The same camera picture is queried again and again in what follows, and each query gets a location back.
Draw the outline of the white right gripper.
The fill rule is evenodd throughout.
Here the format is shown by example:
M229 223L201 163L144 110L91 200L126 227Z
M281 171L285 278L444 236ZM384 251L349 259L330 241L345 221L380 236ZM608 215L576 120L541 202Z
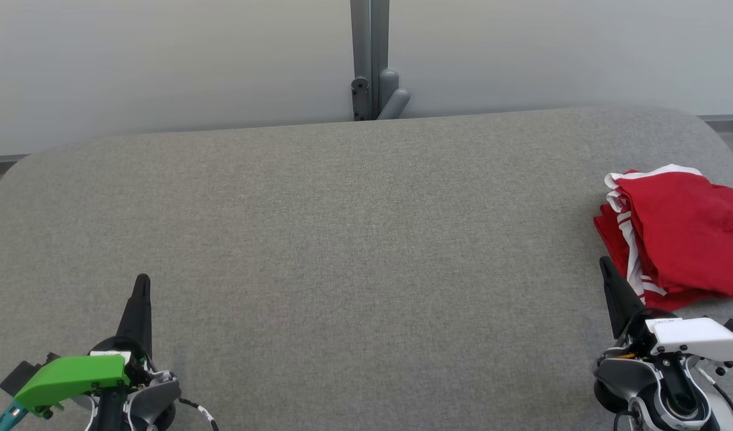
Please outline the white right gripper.
M613 338L618 340L645 305L609 256L599 259L599 267ZM655 340L651 354L682 352L720 363L733 362L733 331L710 317L650 319L645 325Z

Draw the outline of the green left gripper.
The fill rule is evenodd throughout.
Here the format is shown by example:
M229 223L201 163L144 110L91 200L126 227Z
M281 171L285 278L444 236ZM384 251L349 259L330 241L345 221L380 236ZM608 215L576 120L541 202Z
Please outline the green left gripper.
M116 336L136 342L142 354L152 357L151 280L139 274L126 301ZM100 389L128 385L122 354L58 357L43 365L22 361L16 367L16 406L42 417L46 410L62 409L63 401Z

